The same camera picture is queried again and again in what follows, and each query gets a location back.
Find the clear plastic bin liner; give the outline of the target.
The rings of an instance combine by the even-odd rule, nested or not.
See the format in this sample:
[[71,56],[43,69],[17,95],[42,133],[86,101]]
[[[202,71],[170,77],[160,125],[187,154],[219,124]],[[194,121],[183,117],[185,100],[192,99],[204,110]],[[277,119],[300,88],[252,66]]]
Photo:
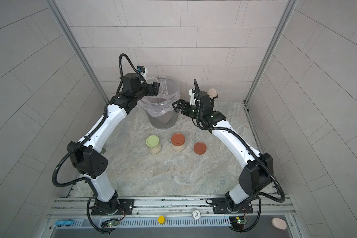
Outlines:
[[144,96],[138,104],[151,116],[160,117],[173,112],[172,104],[180,98],[180,87],[169,77],[148,77],[147,83],[160,83],[157,96]]

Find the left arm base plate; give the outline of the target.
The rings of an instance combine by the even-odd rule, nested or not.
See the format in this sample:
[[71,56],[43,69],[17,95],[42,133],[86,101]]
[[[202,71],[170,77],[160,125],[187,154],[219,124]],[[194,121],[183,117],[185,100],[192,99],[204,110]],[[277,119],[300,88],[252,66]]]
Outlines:
[[134,202],[134,199],[112,199],[108,202],[95,199],[89,209],[94,216],[131,215]]

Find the circuit board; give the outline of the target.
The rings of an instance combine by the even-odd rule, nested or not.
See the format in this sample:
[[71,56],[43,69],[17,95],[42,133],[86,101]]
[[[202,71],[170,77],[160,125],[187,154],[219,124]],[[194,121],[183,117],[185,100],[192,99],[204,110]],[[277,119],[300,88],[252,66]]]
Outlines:
[[103,221],[101,224],[101,228],[115,228],[116,226],[118,226],[120,223],[119,219],[109,219],[106,221]]
[[229,229],[232,231],[243,233],[250,230],[250,228],[247,227],[249,219],[246,217],[229,217],[229,221],[231,224]]

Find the pink round pad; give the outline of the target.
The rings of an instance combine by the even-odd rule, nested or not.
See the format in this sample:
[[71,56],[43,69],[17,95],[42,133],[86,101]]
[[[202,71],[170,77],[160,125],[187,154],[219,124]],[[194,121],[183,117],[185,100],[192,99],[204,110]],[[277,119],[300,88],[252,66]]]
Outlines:
[[288,227],[286,221],[276,217],[271,220],[271,224],[274,228],[279,230],[286,230]]

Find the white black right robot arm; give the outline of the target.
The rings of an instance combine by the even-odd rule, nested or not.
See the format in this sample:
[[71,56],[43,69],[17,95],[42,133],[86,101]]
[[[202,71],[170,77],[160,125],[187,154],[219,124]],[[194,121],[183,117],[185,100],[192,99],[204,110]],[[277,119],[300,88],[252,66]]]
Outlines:
[[230,211],[240,210],[242,204],[255,198],[257,194],[273,182],[273,159],[269,154],[261,154],[245,142],[231,127],[226,117],[213,110],[214,100],[202,96],[193,104],[179,99],[172,104],[177,113],[195,119],[199,128],[209,131],[219,138],[237,158],[243,171],[238,184],[225,195]]

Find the yellow round button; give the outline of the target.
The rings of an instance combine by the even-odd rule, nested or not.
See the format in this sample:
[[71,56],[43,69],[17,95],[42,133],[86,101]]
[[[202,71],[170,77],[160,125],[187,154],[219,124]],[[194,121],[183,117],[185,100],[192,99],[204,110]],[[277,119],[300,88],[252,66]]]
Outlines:
[[159,223],[159,224],[164,224],[165,221],[166,221],[166,219],[165,219],[164,216],[159,216],[159,217],[158,217],[158,223]]

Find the metal mesh waste bin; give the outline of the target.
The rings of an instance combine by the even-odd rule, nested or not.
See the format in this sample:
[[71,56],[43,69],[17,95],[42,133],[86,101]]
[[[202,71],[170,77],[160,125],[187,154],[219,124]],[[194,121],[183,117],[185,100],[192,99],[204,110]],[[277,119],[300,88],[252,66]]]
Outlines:
[[147,116],[151,122],[151,124],[157,129],[168,129],[172,127],[178,119],[178,113],[175,111],[169,112],[160,117],[151,117],[148,113]]

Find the right circuit board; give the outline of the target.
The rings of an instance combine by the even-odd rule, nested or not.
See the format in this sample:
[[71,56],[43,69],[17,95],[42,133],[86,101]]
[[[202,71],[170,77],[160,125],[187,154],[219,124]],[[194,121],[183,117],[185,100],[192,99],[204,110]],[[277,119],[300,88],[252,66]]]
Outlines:
[[250,230],[250,228],[247,227],[249,219],[246,217],[229,217],[229,221],[231,224],[229,229],[232,231],[243,233]]

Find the red jar lid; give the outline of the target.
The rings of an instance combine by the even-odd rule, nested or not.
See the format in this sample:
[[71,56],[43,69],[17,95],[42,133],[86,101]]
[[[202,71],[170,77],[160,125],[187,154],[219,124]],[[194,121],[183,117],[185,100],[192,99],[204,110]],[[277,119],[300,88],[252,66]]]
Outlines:
[[194,147],[193,147],[193,150],[196,154],[198,155],[203,155],[206,153],[206,150],[207,150],[207,146],[205,143],[203,142],[197,142]]

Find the green lidded rice jar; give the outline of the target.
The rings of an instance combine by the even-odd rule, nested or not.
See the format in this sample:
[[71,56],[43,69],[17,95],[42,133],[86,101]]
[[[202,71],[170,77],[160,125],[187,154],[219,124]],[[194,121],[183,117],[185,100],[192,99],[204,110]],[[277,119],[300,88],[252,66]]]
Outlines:
[[146,139],[146,146],[151,154],[157,154],[161,151],[162,147],[158,136],[151,135]]

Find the aluminium corner profile left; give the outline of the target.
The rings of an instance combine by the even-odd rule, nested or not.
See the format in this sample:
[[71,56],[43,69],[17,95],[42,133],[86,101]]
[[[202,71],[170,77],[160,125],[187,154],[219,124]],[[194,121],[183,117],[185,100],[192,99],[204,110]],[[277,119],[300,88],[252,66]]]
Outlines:
[[92,67],[89,65],[89,61],[87,60],[84,52],[82,51],[81,47],[79,46],[77,40],[75,39],[70,27],[67,24],[67,21],[63,17],[60,9],[58,8],[56,1],[53,0],[45,0],[46,5],[48,6],[49,10],[51,11],[52,16],[56,20],[57,24],[59,25],[60,29],[62,30],[63,34],[65,35],[68,43],[72,47],[73,51],[75,52],[79,62],[83,66],[85,72],[89,76],[90,80],[93,82],[94,86],[104,99],[106,103],[109,102],[105,91],[103,90],[102,86],[98,78],[96,77]]

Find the aluminium corner profile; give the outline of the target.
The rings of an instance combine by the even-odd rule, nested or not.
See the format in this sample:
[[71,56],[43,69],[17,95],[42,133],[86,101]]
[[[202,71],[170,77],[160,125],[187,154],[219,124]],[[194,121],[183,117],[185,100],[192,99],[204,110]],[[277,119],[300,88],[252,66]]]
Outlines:
[[282,17],[280,18],[280,21],[278,23],[278,26],[277,26],[277,28],[276,28],[276,30],[274,32],[274,35],[273,35],[272,39],[271,39],[271,42],[270,42],[269,47],[268,47],[268,49],[266,51],[266,54],[264,55],[262,63],[261,63],[261,65],[260,65],[260,67],[259,67],[259,69],[257,71],[257,74],[256,74],[256,76],[254,78],[254,81],[253,81],[253,84],[251,86],[251,89],[248,92],[247,98],[245,100],[245,105],[246,106],[252,100],[253,94],[254,94],[255,90],[257,89],[257,86],[258,86],[258,84],[259,84],[259,82],[260,82],[260,80],[261,80],[261,78],[263,76],[263,73],[264,73],[264,71],[265,71],[265,69],[266,69],[266,67],[267,67],[267,65],[268,65],[268,63],[269,63],[269,61],[270,61],[270,59],[271,59],[271,57],[272,57],[272,55],[274,53],[274,50],[275,50],[275,48],[276,48],[276,46],[277,46],[277,44],[278,44],[278,42],[279,42],[284,30],[285,30],[285,27],[286,27],[286,25],[287,25],[287,23],[288,23],[288,21],[289,21],[289,19],[291,17],[291,14],[294,11],[296,3],[297,3],[296,0],[289,0],[287,5],[286,5],[286,7],[285,7],[285,9],[284,9]]
[[75,52],[79,62],[83,66],[85,72],[89,76],[90,80],[93,82],[94,86],[104,99],[106,103],[109,102],[105,91],[103,90],[102,86],[98,78],[96,77],[92,67],[89,65],[89,61],[87,60],[84,52],[82,51],[81,47],[79,46],[77,40],[75,39],[70,27],[67,24],[67,21],[63,17],[60,9],[58,8],[56,1],[53,0],[45,0],[46,5],[48,6],[49,10],[51,11],[52,16],[56,20],[57,24],[59,25],[60,29],[62,30],[63,34],[65,35],[68,43],[72,47],[73,51]]

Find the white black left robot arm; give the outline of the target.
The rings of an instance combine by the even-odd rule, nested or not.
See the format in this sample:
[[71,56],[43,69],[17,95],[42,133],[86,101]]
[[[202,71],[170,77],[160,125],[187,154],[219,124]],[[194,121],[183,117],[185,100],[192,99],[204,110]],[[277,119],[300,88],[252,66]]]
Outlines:
[[115,214],[119,209],[118,194],[107,176],[108,160],[101,154],[103,146],[117,125],[126,118],[137,102],[145,96],[159,93],[158,82],[147,83],[138,73],[121,77],[122,89],[105,107],[104,115],[79,142],[71,142],[68,150],[73,166],[83,175],[94,193],[95,212]]

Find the aluminium rail frame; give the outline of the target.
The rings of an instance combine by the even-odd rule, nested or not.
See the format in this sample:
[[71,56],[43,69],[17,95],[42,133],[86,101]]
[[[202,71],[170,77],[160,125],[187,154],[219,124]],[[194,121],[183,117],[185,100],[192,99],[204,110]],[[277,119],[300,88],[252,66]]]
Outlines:
[[[159,227],[223,227],[231,226],[229,217],[246,217],[247,225],[255,221],[258,212],[261,216],[284,216],[288,230],[293,238],[304,238],[305,233],[298,220],[295,207],[291,198],[287,195],[283,203],[275,202],[267,197],[251,202],[253,213],[251,214],[214,214],[211,205],[206,199],[222,197],[220,195],[204,196],[140,196],[120,197],[119,199],[134,199],[134,207],[131,215],[112,216],[87,216],[87,206],[94,205],[94,199],[87,197],[69,197],[55,199],[50,211],[46,215],[44,230],[40,237],[51,237],[57,229],[91,229],[89,218],[96,226],[111,218],[122,219],[117,230],[125,228],[159,228]],[[201,217],[193,220],[193,210],[199,210]],[[164,224],[158,223],[158,217],[164,216]]]

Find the red lidded rice jar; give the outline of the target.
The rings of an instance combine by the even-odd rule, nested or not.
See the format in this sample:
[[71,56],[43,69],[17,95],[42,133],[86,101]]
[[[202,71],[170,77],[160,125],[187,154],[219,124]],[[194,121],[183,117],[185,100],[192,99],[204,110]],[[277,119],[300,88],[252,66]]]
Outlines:
[[176,133],[171,137],[172,149],[175,152],[182,152],[185,149],[185,136],[181,133]]

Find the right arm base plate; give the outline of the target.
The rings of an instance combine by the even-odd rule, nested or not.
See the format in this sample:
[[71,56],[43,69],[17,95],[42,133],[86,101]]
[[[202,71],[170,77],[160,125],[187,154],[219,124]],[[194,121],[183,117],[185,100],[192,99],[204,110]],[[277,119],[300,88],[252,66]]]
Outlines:
[[241,202],[236,207],[228,207],[225,197],[214,197],[206,199],[206,203],[211,205],[214,214],[251,214],[253,208],[251,202]]

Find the aluminium corner profile right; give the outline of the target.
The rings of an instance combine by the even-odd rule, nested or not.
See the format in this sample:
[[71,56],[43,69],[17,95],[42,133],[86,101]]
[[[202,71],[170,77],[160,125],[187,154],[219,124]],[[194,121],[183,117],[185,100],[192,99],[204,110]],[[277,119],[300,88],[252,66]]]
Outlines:
[[253,94],[254,94],[255,90],[257,89],[257,86],[258,86],[258,84],[259,84],[259,82],[260,82],[260,80],[261,80],[261,78],[263,76],[263,73],[264,73],[264,71],[265,71],[265,69],[266,69],[266,67],[267,67],[267,65],[268,65],[268,63],[269,63],[269,61],[270,61],[270,59],[271,59],[271,57],[272,57],[272,55],[274,53],[274,50],[275,50],[275,48],[276,48],[276,46],[277,46],[277,44],[278,44],[278,42],[279,42],[284,30],[285,30],[285,27],[286,27],[286,25],[287,25],[287,23],[288,23],[288,21],[289,21],[289,19],[291,17],[291,14],[294,11],[296,3],[297,3],[296,0],[289,0],[287,5],[286,5],[286,7],[285,7],[285,9],[284,9],[282,17],[280,18],[280,21],[278,23],[278,26],[277,26],[277,28],[276,28],[276,30],[274,32],[274,35],[273,35],[272,39],[271,39],[271,42],[270,42],[269,47],[268,47],[268,49],[266,51],[266,54],[264,55],[262,63],[261,63],[261,65],[260,65],[260,67],[259,67],[259,69],[257,71],[257,74],[256,74],[256,76],[254,78],[254,81],[253,81],[253,84],[251,86],[251,89],[248,92],[247,98],[245,100],[245,105],[246,106],[252,100]]

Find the left circuit board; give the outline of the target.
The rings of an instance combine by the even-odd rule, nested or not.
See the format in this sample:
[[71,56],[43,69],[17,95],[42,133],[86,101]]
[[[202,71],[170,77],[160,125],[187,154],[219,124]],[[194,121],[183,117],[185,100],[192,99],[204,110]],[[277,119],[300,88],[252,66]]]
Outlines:
[[106,221],[103,221],[101,224],[101,228],[115,228],[116,226],[118,226],[120,223],[119,219],[109,219]]

